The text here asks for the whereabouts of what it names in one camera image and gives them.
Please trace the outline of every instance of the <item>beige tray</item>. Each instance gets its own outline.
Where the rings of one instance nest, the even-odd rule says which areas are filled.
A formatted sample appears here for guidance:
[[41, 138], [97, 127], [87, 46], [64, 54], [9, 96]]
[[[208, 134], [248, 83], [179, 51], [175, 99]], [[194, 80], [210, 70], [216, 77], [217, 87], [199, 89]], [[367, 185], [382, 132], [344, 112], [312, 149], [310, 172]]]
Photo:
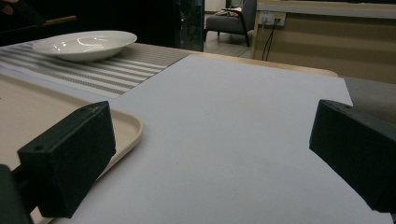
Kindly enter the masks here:
[[[92, 102], [0, 75], [0, 163], [11, 170], [19, 164], [17, 150], [77, 108]], [[143, 124], [134, 115], [111, 110], [117, 153], [107, 171], [139, 142]], [[35, 223], [48, 223], [35, 210]]]

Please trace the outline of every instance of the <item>white tabletop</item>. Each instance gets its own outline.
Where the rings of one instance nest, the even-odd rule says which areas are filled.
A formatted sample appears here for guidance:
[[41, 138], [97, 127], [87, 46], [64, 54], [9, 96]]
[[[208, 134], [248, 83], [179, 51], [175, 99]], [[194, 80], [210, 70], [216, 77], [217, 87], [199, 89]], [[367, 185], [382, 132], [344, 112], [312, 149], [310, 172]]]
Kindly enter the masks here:
[[308, 148], [319, 99], [351, 105], [341, 78], [188, 56], [109, 100], [143, 138], [55, 223], [390, 224]]

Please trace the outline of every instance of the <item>wall outlet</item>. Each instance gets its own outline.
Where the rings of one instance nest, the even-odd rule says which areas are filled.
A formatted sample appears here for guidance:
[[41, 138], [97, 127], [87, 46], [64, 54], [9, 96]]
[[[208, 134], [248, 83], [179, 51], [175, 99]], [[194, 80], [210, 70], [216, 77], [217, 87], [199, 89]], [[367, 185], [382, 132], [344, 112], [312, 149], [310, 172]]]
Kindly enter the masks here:
[[260, 11], [259, 24], [274, 25], [276, 19], [278, 19], [276, 26], [284, 26], [286, 12]]

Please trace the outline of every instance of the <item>chair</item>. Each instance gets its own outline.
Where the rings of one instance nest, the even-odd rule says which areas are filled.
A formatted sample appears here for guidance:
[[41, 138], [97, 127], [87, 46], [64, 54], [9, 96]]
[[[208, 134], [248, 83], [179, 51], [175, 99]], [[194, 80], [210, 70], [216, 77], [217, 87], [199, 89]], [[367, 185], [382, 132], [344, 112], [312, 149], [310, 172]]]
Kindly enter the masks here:
[[257, 0], [245, 0], [242, 8], [224, 8], [222, 12], [230, 13], [216, 13], [213, 16], [206, 18], [204, 41], [208, 31], [215, 31], [244, 35], [247, 41], [247, 46], [250, 47], [248, 39], [248, 31], [254, 29], [254, 22], [256, 19]]

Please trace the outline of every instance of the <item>striped table runner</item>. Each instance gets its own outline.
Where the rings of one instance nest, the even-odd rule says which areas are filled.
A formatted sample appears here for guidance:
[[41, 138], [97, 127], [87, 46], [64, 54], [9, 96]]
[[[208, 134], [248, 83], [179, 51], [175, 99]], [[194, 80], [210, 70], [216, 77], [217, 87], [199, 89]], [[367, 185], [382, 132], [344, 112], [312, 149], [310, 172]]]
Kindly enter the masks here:
[[0, 65], [75, 89], [115, 98], [188, 56], [175, 49], [133, 43], [98, 63], [70, 63], [32, 50], [34, 42], [0, 48]]

